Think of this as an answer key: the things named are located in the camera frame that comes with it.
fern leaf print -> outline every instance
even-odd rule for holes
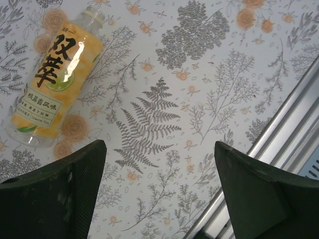
[[[148,159],[148,155],[156,155],[172,147],[172,144],[161,145],[156,142],[181,130],[179,126],[168,124],[169,121],[180,118],[179,115],[166,112],[170,108],[178,107],[167,100],[172,96],[168,90],[164,79],[160,78],[156,86],[151,86],[150,91],[143,92],[144,98],[137,97],[140,103],[131,102],[136,117],[122,109],[127,123],[116,122],[122,134],[122,148],[115,149],[123,158],[115,161],[121,167],[131,167],[143,173],[141,164],[158,167]]]

yellow bottle label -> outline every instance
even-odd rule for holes
[[[17,130],[57,137],[102,50],[98,38],[77,25],[63,23],[11,118]]]

silver metal strip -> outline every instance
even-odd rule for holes
[[[301,129],[303,129],[301,123],[304,123],[304,117],[309,113],[309,110],[311,110],[311,107],[318,97],[319,57],[299,81],[266,129],[262,132],[261,136],[250,148],[247,155],[282,168],[287,163],[287,158],[282,156],[289,155],[287,152],[288,149],[290,151],[293,150],[293,148],[289,148],[289,146],[296,145],[296,142],[292,143],[292,141],[295,136],[298,135],[297,128],[301,127]],[[310,124],[311,120],[308,121],[305,127],[309,128]],[[214,225],[214,227],[209,228],[209,234],[215,239],[216,237],[213,236],[219,235],[224,227],[224,225],[221,226],[217,221],[229,221],[229,214],[224,201],[224,194],[221,191],[218,193],[218,196],[215,197],[215,200],[212,200],[210,203],[209,207],[211,208],[205,210],[205,214],[200,217],[200,220],[197,221],[198,223],[196,222],[194,224],[184,239],[192,239],[208,221]],[[214,215],[215,210],[221,205],[223,206],[219,209],[220,213]],[[231,232],[232,235],[232,227],[230,227],[227,232]]]

bottle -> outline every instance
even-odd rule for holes
[[[12,139],[32,147],[52,146],[103,50],[98,37],[104,19],[90,5],[79,18],[62,24],[6,127]]]

floral patterned surface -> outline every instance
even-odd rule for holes
[[[88,4],[104,50],[49,149],[5,134],[53,35]],[[316,0],[4,0],[0,181],[103,139],[89,237],[183,238],[220,186],[213,146],[246,152],[319,55]]]

